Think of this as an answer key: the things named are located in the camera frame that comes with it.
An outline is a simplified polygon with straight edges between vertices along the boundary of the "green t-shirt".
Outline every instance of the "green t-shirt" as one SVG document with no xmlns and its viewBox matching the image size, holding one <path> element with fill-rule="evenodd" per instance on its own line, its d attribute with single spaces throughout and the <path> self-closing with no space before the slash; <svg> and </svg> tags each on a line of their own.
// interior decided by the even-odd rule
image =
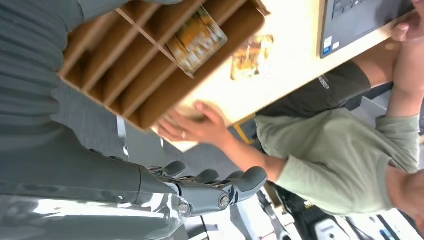
<svg viewBox="0 0 424 240">
<path fill-rule="evenodd" d="M 266 153 L 288 159 L 276 183 L 345 216 L 393 208 L 386 170 L 418 171 L 419 117 L 380 117 L 373 128 L 337 109 L 308 119 L 257 116 L 256 125 Z"/>
</svg>

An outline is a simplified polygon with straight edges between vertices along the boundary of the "wooden cubby organizer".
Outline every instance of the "wooden cubby organizer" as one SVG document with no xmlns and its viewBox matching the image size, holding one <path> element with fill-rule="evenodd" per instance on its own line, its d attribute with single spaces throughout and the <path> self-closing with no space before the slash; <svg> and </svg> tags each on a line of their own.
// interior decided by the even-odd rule
<svg viewBox="0 0 424 240">
<path fill-rule="evenodd" d="M 166 43 L 201 5 L 228 41 L 191 78 L 178 68 Z M 256 33 L 265 14 L 258 0 L 184 0 L 164 6 L 131 1 L 69 34 L 59 75 L 147 130 Z"/>
</svg>

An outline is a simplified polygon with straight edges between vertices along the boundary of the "person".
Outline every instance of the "person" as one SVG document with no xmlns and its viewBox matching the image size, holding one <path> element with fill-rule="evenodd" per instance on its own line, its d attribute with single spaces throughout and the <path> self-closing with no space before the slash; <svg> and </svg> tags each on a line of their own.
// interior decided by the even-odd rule
<svg viewBox="0 0 424 240">
<path fill-rule="evenodd" d="M 204 102 L 194 106 L 205 120 L 174 110 L 169 115 L 176 124 L 158 121 L 158 134 L 215 145 L 241 170 L 263 167 L 269 180 L 331 215 L 397 208 L 424 230 L 424 170 L 418 168 L 424 0 L 413 4 L 418 15 L 393 29 L 398 50 L 379 45 L 257 113 L 257 135 L 267 154 L 232 136 Z M 388 109 L 376 128 L 343 108 L 349 98 L 391 81 Z"/>
</svg>

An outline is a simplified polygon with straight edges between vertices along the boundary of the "yellow card package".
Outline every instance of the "yellow card package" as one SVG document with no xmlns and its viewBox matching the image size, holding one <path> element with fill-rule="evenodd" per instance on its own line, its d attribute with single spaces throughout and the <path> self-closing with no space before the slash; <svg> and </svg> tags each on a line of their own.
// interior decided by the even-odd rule
<svg viewBox="0 0 424 240">
<path fill-rule="evenodd" d="M 255 35 L 237 49 L 232 56 L 231 80 L 259 77 L 268 72 L 274 44 L 272 35 Z"/>
<path fill-rule="evenodd" d="M 201 6 L 167 46 L 178 66 L 189 76 L 227 42 L 227 36 Z"/>
</svg>

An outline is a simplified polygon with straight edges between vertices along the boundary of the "laptop keyboard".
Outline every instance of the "laptop keyboard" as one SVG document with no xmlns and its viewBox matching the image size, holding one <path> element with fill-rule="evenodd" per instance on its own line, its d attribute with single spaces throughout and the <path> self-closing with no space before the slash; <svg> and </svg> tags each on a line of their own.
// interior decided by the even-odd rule
<svg viewBox="0 0 424 240">
<path fill-rule="evenodd" d="M 342 14 L 345 14 L 361 5 L 361 3 L 366 2 L 368 0 L 335 0 L 334 8 L 332 13 L 332 18 L 335 19 Z"/>
</svg>

